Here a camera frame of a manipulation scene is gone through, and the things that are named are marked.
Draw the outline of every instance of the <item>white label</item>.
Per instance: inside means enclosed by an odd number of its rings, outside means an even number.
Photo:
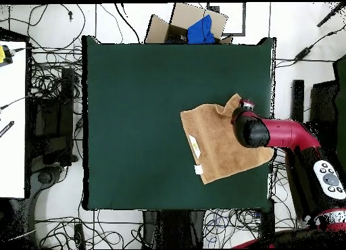
[[[202,165],[195,166],[195,172],[196,174],[202,174],[203,173]]]
[[[192,144],[193,151],[195,152],[197,159],[199,159],[199,156],[201,155],[201,151],[198,148],[197,141],[193,136],[189,135],[189,138],[190,138],[190,142]]]

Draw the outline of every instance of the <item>dark green cloth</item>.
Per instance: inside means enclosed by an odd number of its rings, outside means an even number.
[[[334,72],[340,86],[340,90],[335,98],[338,112],[337,155],[341,165],[346,170],[346,55],[335,62]]]
[[[267,164],[202,183],[180,112],[238,93],[269,116],[272,44],[102,45],[88,37],[88,208],[268,208]]]

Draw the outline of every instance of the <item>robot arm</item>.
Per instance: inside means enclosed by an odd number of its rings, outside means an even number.
[[[241,106],[233,112],[231,123],[244,147],[280,147],[292,151],[321,147],[318,139],[303,124],[261,118],[253,112],[253,104],[248,101],[241,100]]]
[[[286,152],[293,204],[303,228],[346,230],[345,173],[336,154],[322,148],[304,124],[262,118],[253,106],[241,100],[233,112],[231,124],[238,142]]]

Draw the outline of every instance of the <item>control buttons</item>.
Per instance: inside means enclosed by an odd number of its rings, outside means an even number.
[[[330,186],[337,186],[340,183],[338,177],[334,174],[325,174],[323,176],[323,181]]]

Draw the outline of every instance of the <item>black stand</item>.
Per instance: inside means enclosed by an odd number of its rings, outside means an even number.
[[[334,16],[338,11],[342,10],[346,6],[346,2],[339,3],[332,11],[317,25],[317,27],[321,27],[325,24],[332,16]]]

